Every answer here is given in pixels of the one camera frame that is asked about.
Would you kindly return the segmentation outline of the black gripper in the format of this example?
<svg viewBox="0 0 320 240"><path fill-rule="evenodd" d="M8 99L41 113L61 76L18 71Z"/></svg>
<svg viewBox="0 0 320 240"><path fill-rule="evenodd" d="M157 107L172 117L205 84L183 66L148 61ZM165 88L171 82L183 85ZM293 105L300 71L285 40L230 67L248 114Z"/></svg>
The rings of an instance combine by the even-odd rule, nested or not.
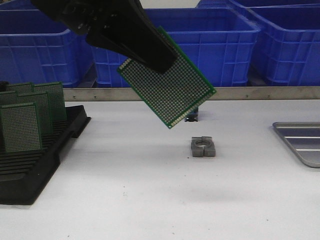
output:
<svg viewBox="0 0 320 240"><path fill-rule="evenodd" d="M135 60L163 74L177 60L138 0L32 0L38 10L86 42Z"/></svg>

